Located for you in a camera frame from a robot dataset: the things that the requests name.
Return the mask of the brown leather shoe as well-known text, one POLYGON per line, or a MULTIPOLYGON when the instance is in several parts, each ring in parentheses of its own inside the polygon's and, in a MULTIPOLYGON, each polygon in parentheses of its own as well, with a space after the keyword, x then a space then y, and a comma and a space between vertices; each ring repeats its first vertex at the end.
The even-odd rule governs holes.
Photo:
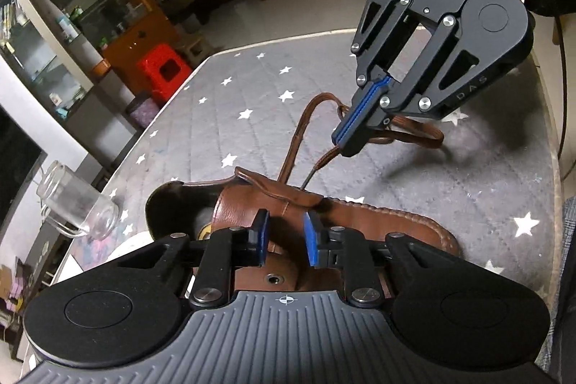
POLYGON ((431 218, 329 198, 240 167, 229 179, 167 182, 150 194, 144 212, 152 238, 183 232, 197 239, 204 227, 212 231, 248 228, 261 209, 269 213, 266 263, 238 269, 234 279, 237 290, 340 289, 342 278, 337 270, 310 266, 306 240, 309 221, 326 229, 351 228, 370 241, 382 242, 389 233, 403 233, 444 252, 461 253, 456 238, 431 218))

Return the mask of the brown shoelace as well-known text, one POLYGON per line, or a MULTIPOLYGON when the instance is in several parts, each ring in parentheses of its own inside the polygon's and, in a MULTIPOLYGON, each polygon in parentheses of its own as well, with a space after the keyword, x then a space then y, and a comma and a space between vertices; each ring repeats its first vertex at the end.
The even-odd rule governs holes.
MULTIPOLYGON (((350 112, 351 106, 344 104, 340 98, 337 98, 337 96, 331 92, 322 92, 314 96, 303 109, 303 113, 295 128, 288 151, 277 176, 278 182, 282 184, 289 182, 291 173, 296 167, 297 157, 302 144, 305 142, 306 132, 310 124, 314 124, 312 130, 314 131, 315 139, 324 143, 325 152, 311 166, 309 173, 300 185, 300 189, 306 189, 317 172, 328 166, 337 157, 344 155, 344 150, 330 139, 329 132, 327 131, 327 126, 330 122, 325 123, 319 118, 314 118, 314 111, 317 107, 327 101, 335 104, 335 111, 340 121, 350 112)), ((395 142, 413 144, 425 149, 436 150, 442 146, 444 135, 435 125, 415 121, 406 117, 393 117, 388 120, 388 124, 385 124, 384 128, 376 131, 368 131, 367 144, 390 145, 395 142)))

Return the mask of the purple waste bin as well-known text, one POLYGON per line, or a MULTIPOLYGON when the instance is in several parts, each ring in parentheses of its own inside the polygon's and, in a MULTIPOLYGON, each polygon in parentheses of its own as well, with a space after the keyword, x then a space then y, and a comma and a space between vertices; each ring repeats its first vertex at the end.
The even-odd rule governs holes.
POLYGON ((136 95, 126 108, 126 113, 142 128, 147 128, 159 111, 158 104, 145 92, 136 95))

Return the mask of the clear glass jar mug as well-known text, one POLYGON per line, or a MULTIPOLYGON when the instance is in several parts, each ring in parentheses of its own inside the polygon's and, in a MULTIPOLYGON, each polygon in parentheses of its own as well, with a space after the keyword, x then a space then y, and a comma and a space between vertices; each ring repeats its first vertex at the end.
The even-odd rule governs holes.
POLYGON ((71 239, 103 240, 119 221, 118 205, 59 161, 49 166, 36 194, 44 220, 71 239))

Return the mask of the red plastic stool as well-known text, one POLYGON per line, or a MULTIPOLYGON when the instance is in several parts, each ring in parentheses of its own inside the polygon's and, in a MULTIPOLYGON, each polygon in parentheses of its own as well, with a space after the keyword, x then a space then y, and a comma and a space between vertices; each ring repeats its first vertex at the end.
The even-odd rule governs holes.
POLYGON ((163 106, 192 74, 192 68, 169 44, 160 43, 137 62, 144 74, 149 93, 163 106))

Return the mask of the black flat television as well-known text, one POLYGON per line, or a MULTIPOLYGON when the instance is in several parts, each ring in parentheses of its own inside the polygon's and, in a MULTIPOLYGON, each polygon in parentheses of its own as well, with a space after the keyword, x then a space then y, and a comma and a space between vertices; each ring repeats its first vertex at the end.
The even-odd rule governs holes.
POLYGON ((0 115, 0 222, 4 237, 44 152, 4 108, 0 115))

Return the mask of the glass display cabinet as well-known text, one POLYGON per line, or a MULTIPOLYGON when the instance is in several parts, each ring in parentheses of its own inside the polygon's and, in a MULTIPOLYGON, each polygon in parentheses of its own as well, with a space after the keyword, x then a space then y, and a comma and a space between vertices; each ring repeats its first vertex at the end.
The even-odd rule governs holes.
POLYGON ((44 108, 66 126, 105 126, 98 86, 109 65, 50 0, 1 0, 1 54, 44 108))

